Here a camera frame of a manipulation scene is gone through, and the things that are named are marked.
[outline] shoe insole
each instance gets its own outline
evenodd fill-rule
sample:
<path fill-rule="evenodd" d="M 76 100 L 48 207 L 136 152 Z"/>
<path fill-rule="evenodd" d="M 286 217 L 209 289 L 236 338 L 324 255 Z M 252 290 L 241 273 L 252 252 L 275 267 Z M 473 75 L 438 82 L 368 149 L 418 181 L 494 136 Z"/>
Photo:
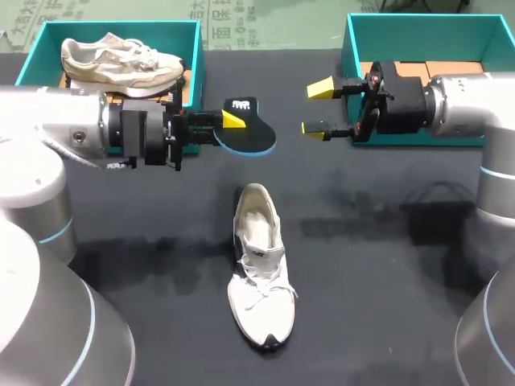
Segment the shoe insole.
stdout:
<path fill-rule="evenodd" d="M 224 110 L 245 121 L 244 129 L 215 128 L 217 141 L 226 150 L 248 157 L 268 154 L 275 146 L 275 132 L 258 115 L 253 96 L 225 100 Z"/>
<path fill-rule="evenodd" d="M 246 239 L 251 245 L 261 249 L 272 247 L 272 227 L 262 213 L 249 212 L 244 221 Z"/>

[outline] shoelace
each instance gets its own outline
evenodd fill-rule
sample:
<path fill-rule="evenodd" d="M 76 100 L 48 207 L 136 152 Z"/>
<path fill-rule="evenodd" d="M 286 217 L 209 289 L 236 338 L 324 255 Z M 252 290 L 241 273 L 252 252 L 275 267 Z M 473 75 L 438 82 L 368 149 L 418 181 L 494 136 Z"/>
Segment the shoelace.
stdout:
<path fill-rule="evenodd" d="M 128 50 L 128 52 L 124 55 L 126 56 L 125 58 L 120 58 L 121 62 L 136 62 L 143 70 L 151 70 L 157 67 L 159 60 L 158 50 L 146 46 L 141 40 L 126 39 L 126 42 L 132 43 L 134 47 Z"/>
<path fill-rule="evenodd" d="M 245 310 L 252 310 L 252 308 L 254 308 L 261 300 L 268 298 L 270 296 L 270 292 L 275 290 L 287 290 L 296 298 L 299 297 L 291 285 L 281 283 L 276 280 L 281 273 L 281 266 L 270 272 L 263 271 L 254 265 L 249 265 L 250 259 L 246 253 L 244 253 L 241 259 L 238 260 L 238 263 L 240 263 L 245 269 L 247 273 L 246 280 L 253 283 L 253 288 L 257 295 L 257 298 L 252 299 Z"/>

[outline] white sneaker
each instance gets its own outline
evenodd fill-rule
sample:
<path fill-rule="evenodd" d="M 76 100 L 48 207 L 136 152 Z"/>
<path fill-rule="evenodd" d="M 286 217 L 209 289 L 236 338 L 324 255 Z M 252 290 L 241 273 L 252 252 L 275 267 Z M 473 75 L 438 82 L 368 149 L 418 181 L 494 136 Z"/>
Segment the white sneaker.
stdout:
<path fill-rule="evenodd" d="M 71 88 L 120 92 L 135 98 L 168 90 L 185 67 L 178 56 L 111 33 L 95 43 L 66 39 L 61 45 L 61 61 L 72 80 Z"/>
<path fill-rule="evenodd" d="M 262 185 L 245 187 L 233 226 L 237 263 L 227 289 L 231 310 L 252 343 L 277 349 L 293 328 L 297 294 L 288 281 L 279 216 Z"/>

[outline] blue ring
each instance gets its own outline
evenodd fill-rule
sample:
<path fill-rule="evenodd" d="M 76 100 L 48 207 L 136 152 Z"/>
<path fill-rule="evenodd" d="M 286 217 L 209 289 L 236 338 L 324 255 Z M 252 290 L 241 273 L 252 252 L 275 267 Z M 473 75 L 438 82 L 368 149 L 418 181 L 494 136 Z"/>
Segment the blue ring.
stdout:
<path fill-rule="evenodd" d="M 492 280 L 488 283 L 488 286 L 486 287 L 486 290 L 484 291 L 484 301 L 483 301 L 483 318 L 484 318 L 484 325 L 486 326 L 486 331 L 488 333 L 488 337 L 490 338 L 490 341 L 492 342 L 493 348 L 497 351 L 497 354 L 503 361 L 503 363 L 506 365 L 506 367 L 511 371 L 512 374 L 515 375 L 515 368 L 512 366 L 512 364 L 508 361 L 508 359 L 505 357 L 505 355 L 502 353 L 501 349 L 499 348 L 499 345 L 497 344 L 495 338 L 493 337 L 492 328 L 490 328 L 490 322 L 488 321 L 488 312 L 487 312 L 487 306 L 486 301 L 488 297 L 488 291 L 490 290 L 490 285 L 493 282 L 493 279 L 497 276 L 495 274 L 494 277 L 492 277 Z"/>
<path fill-rule="evenodd" d="M 505 173 L 499 173 L 498 171 L 492 171 L 482 166 L 481 171 L 487 175 L 491 175 L 493 177 L 498 177 L 500 179 L 515 179 L 515 175 L 507 175 Z"/>
<path fill-rule="evenodd" d="M 50 236 L 50 237 L 47 237 L 46 239 L 43 239 L 43 240 L 40 240 L 39 243 L 40 244 L 45 244 L 49 241 L 52 241 L 52 240 L 55 240 L 57 237 L 61 236 L 63 233 L 65 233 L 68 228 L 70 228 L 70 225 L 72 225 L 72 221 L 73 221 L 73 216 L 72 218 L 68 221 L 68 223 L 66 225 L 64 225 L 64 228 L 61 229 L 60 231 L 58 231 L 54 236 Z"/>
<path fill-rule="evenodd" d="M 91 347 L 91 342 L 93 340 L 93 332 L 95 331 L 95 302 L 93 300 L 93 296 L 91 295 L 91 291 L 88 288 L 88 285 L 82 281 L 82 284 L 84 284 L 84 287 L 86 287 L 86 291 L 88 291 L 88 297 L 89 297 L 89 304 L 91 305 L 91 319 L 89 321 L 89 332 L 88 337 L 86 338 L 86 343 L 84 344 L 84 348 L 82 349 L 82 352 L 80 353 L 79 359 L 76 361 L 75 366 L 73 366 L 72 370 L 66 377 L 66 379 L 63 381 L 61 386 L 68 386 L 70 382 L 72 382 L 73 378 L 77 375 L 77 372 L 80 370 L 80 366 L 82 366 L 82 363 L 86 359 L 86 355 L 88 354 L 89 348 Z"/>
<path fill-rule="evenodd" d="M 230 147 L 228 147 L 227 145 L 225 145 L 219 138 L 218 136 L 216 135 L 216 131 L 213 130 L 213 133 L 215 134 L 215 139 L 218 141 L 218 143 L 220 143 L 220 146 L 222 146 L 224 149 L 226 149 L 227 151 L 231 152 L 231 153 L 234 153 L 234 154 L 238 154 L 238 155 L 243 155 L 244 157 L 261 157 L 262 155 L 267 155 L 268 153 L 270 153 L 274 147 L 275 147 L 275 144 L 277 143 L 277 140 L 274 142 L 274 144 L 267 150 L 264 150 L 264 151 L 259 151 L 257 153 L 244 153 L 242 151 L 237 151 L 237 150 L 234 150 L 234 149 L 231 149 Z"/>

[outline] cardboard box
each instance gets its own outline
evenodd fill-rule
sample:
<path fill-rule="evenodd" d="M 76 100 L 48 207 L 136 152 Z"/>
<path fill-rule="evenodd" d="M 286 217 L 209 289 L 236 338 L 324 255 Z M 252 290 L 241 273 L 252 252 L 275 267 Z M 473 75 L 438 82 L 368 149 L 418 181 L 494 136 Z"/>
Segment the cardboard box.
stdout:
<path fill-rule="evenodd" d="M 370 71 L 373 62 L 361 62 L 361 73 Z M 429 83 L 435 75 L 459 75 L 483 73 L 483 66 L 478 62 L 428 61 L 428 62 L 395 62 L 395 68 L 400 76 L 418 76 L 422 85 Z"/>
<path fill-rule="evenodd" d="M 400 64 L 430 62 L 437 72 L 515 72 L 515 39 L 499 14 L 349 14 L 341 52 L 340 74 L 362 77 L 364 63 L 393 60 Z M 435 68 L 432 62 L 445 68 Z M 421 67 L 402 65 L 399 73 Z M 345 108 L 351 123 L 359 120 L 362 95 L 349 96 Z M 482 146 L 483 138 L 435 138 L 415 134 L 381 135 L 355 146 Z"/>
<path fill-rule="evenodd" d="M 436 75 L 481 74 L 484 72 L 483 65 L 479 62 L 428 61 L 426 66 L 430 77 Z"/>

